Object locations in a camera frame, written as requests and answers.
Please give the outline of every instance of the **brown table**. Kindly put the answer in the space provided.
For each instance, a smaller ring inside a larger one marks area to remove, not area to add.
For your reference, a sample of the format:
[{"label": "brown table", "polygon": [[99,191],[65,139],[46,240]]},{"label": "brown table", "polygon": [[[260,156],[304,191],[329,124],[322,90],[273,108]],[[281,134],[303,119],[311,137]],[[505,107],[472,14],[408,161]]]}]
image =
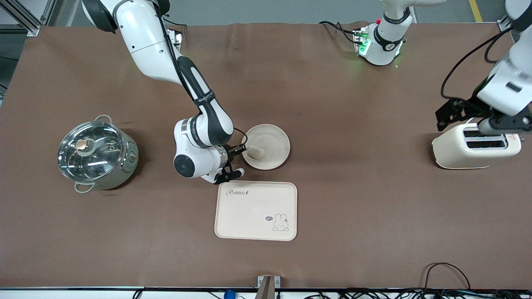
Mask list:
[{"label": "brown table", "polygon": [[[197,113],[181,86],[142,75],[119,35],[42,28],[0,108],[0,285],[247,286],[276,274],[283,287],[412,287],[446,261],[473,288],[530,287],[528,143],[485,170],[442,170],[430,150],[443,78],[496,32],[415,24],[402,54],[375,67],[322,25],[189,27],[182,52],[235,126],[273,123],[291,139],[279,169],[237,159],[244,179],[298,188],[297,237],[265,242],[216,237],[217,186],[173,169],[173,126]],[[447,93],[468,96],[490,67],[474,55]],[[102,113],[138,143],[140,164],[121,188],[77,194],[59,142]],[[432,287],[464,287],[448,269],[432,275]]]}]

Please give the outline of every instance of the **pot lid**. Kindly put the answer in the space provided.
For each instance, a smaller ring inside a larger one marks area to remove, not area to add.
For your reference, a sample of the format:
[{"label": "pot lid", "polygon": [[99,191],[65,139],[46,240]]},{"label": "pot lid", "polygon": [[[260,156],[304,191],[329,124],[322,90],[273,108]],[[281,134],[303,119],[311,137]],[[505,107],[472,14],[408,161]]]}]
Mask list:
[{"label": "pot lid", "polygon": [[122,135],[105,121],[82,123],[70,131],[59,146],[61,172],[75,181],[91,181],[114,169],[121,160]]}]

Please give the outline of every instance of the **pot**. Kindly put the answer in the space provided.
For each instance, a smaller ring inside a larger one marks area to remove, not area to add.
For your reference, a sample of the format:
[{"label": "pot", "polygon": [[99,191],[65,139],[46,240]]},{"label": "pot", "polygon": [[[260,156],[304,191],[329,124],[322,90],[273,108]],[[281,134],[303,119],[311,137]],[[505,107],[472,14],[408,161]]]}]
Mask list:
[{"label": "pot", "polygon": [[108,115],[72,129],[61,142],[57,155],[61,173],[74,181],[79,193],[118,187],[138,164],[133,139],[113,125]]}]

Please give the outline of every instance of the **lid knob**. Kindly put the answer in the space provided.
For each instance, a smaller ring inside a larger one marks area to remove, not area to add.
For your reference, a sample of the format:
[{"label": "lid knob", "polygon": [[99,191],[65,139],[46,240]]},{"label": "lid knob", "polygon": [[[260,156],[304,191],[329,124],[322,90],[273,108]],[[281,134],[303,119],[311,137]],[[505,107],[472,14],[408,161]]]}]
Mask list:
[{"label": "lid knob", "polygon": [[85,139],[79,140],[76,142],[76,149],[79,151],[83,151],[85,148],[87,148],[88,142]]}]

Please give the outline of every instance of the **round plate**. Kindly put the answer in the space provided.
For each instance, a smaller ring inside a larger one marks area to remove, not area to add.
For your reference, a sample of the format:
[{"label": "round plate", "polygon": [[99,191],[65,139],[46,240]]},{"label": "round plate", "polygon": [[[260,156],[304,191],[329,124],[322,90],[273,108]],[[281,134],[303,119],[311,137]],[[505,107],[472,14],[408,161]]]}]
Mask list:
[{"label": "round plate", "polygon": [[242,153],[251,167],[270,170],[281,166],[288,158],[290,140],[281,128],[272,124],[259,124],[251,128],[246,135],[249,138],[246,146],[253,145],[264,150],[264,157],[261,159],[253,159],[247,151]]}]

